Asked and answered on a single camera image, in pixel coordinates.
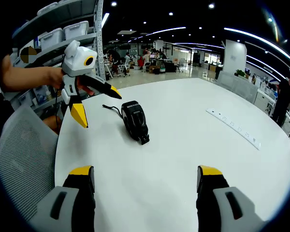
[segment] gray chair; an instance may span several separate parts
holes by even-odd
[[[19,107],[0,137],[0,180],[20,215],[29,221],[37,203],[55,187],[58,135],[27,107]]]

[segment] floor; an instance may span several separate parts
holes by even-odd
[[[136,86],[146,83],[152,83],[156,81],[166,81],[174,80],[181,78],[201,78],[207,81],[214,82],[216,73],[210,70],[207,70],[202,67],[194,67],[188,65],[183,72],[167,72],[166,74],[155,75],[149,72],[143,72],[141,70],[130,69],[130,76],[117,76],[113,79],[107,81],[109,84],[113,85],[117,89]]]

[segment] power strip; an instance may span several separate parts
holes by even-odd
[[[258,150],[260,150],[261,143],[259,143],[252,134],[249,132],[245,131],[241,126],[236,125],[231,119],[228,117],[224,116],[222,113],[219,111],[216,111],[215,109],[207,109],[206,110],[208,113],[210,113],[212,116],[215,116],[218,118],[220,121],[224,122],[227,124],[229,127],[231,127],[233,130],[235,130],[237,133],[242,135],[245,139],[247,139],[252,145],[254,145]]]

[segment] table surface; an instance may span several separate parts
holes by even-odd
[[[58,139],[55,183],[85,165],[95,170],[95,231],[197,231],[197,167],[221,170],[229,185],[269,220],[290,190],[290,140],[269,116],[232,92],[199,78],[121,89],[83,101],[89,128],[65,114]],[[122,119],[102,104],[142,106],[150,142],[132,140]],[[261,142],[257,150],[206,112],[220,110]]]

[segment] black tape measure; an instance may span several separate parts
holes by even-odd
[[[121,106],[121,113],[115,106],[102,105],[107,109],[115,108],[119,116],[124,120],[127,131],[132,139],[139,141],[141,144],[149,142],[148,127],[146,125],[145,114],[137,101],[129,101]]]

